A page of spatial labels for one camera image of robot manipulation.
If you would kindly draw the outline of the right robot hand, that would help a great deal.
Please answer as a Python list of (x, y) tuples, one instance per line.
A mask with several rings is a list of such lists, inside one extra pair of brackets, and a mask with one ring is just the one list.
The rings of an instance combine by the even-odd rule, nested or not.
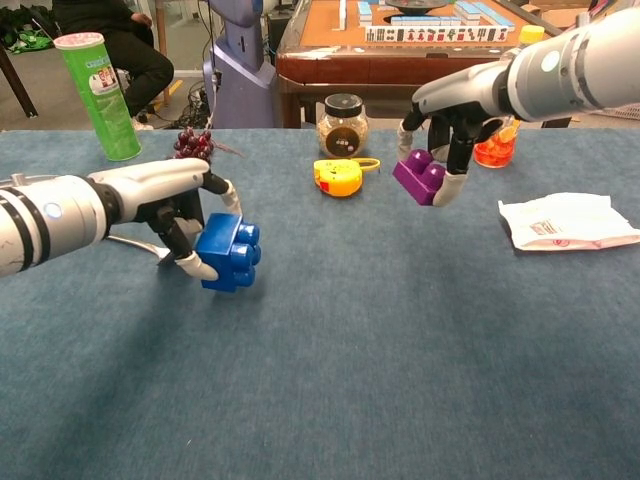
[(476, 144), (513, 112), (508, 60), (475, 65), (419, 87), (397, 131), (393, 176), (423, 206), (444, 207), (461, 193)]

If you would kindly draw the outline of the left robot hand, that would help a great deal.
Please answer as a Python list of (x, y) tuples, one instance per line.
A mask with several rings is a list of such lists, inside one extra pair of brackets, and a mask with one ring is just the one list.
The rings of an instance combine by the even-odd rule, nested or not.
[(242, 208), (233, 183), (214, 174), (207, 161), (152, 161), (94, 172), (88, 179), (96, 188), (115, 196), (115, 224), (148, 224), (185, 273), (199, 280), (219, 279), (215, 268), (194, 250), (195, 236), (204, 227), (199, 191), (219, 196), (230, 213), (240, 214)]

